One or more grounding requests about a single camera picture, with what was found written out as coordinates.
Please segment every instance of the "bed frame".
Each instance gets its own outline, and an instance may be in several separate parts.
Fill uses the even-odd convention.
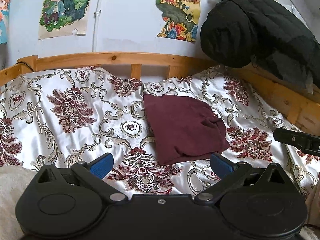
[[[200,72],[216,62],[193,57],[168,54],[99,52],[78,53],[53,57],[38,58],[29,56],[18,59],[26,62],[36,71],[59,68],[80,68],[83,66],[131,65],[131,77],[141,78],[142,65],[161,65],[168,67],[167,78],[183,78]],[[23,63],[18,63],[0,71],[0,87],[31,70]],[[231,69],[237,75],[251,83],[257,92],[274,108],[278,109],[292,124],[306,133],[320,136],[320,90],[315,87],[313,94],[298,90],[293,85],[277,79],[272,74],[248,65],[242,69]]]

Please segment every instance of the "painting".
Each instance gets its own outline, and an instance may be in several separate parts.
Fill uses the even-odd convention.
[[[0,44],[8,42],[8,23],[11,0],[0,0]]]
[[[45,0],[40,18],[39,39],[85,34],[90,0]]]
[[[157,37],[195,42],[200,0],[156,0],[165,25]]]

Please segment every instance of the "white pipe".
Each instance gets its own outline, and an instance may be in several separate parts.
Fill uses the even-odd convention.
[[[99,27],[99,17],[101,13],[101,2],[98,0],[96,11],[94,12],[94,28],[93,28],[93,40],[92,40],[92,52],[97,50],[97,36],[98,36],[98,27]]]

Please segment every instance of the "folded maroon shirt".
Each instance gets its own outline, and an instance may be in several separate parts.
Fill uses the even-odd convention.
[[[174,95],[145,94],[143,100],[160,165],[208,159],[230,147],[223,121],[207,103]]]

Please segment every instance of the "metal bolt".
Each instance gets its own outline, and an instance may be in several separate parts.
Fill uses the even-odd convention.
[[[164,199],[158,199],[158,203],[159,204],[165,204],[165,200]]]
[[[113,201],[123,201],[125,199],[125,194],[113,193],[110,195],[110,199]]]
[[[80,162],[77,162],[78,164],[80,164],[80,165],[85,165],[85,164],[87,164],[86,162],[84,162],[84,161],[80,161]]]
[[[198,199],[202,201],[210,201],[213,199],[213,196],[210,193],[200,193]]]

